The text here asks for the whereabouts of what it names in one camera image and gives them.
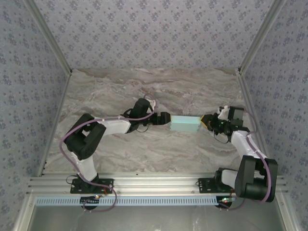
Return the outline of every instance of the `light blue block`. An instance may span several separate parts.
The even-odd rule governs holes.
[[[173,115],[171,117],[170,131],[197,132],[200,125],[200,117]]]

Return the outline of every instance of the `gray marble tabletop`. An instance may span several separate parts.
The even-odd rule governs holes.
[[[244,106],[232,69],[74,70],[45,172],[73,170],[58,143],[82,114],[117,116],[146,93],[157,98],[159,111],[172,115],[201,116],[219,106]],[[252,128],[247,115],[244,124]],[[217,138],[226,140],[225,136]],[[94,161],[99,172],[214,172],[218,167],[237,169],[240,158],[230,143],[219,143],[203,127],[187,133],[169,131],[169,125],[164,125],[151,126],[145,133],[104,137]]]

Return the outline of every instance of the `blue patterned wall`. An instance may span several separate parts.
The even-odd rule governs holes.
[[[35,0],[71,68],[238,67],[273,0]]]
[[[66,77],[22,0],[0,1],[0,230],[11,230]]]
[[[269,152],[308,230],[308,2],[289,0],[245,77]]]

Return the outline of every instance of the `gray floor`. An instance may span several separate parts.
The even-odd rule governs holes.
[[[28,231],[42,230],[284,231],[285,228],[276,201],[259,205],[249,200],[234,211],[220,211],[214,206],[119,206],[107,213],[89,214],[79,206],[36,207]]]
[[[232,69],[87,69],[74,70],[45,171],[72,171],[58,142],[83,113],[116,116],[152,93],[159,111],[201,116],[219,106],[244,106]],[[251,128],[248,117],[244,124]],[[170,132],[166,126],[145,133],[115,134],[101,141],[94,155],[101,172],[214,172],[237,169],[240,158],[231,144],[221,144],[205,128],[197,133]]]

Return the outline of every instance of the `patterned wallpaper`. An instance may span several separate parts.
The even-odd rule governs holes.
[[[308,230],[308,2],[289,0],[245,74],[269,151]]]
[[[272,0],[35,0],[71,68],[238,67]]]
[[[22,0],[0,1],[0,230],[37,174],[65,75]]]

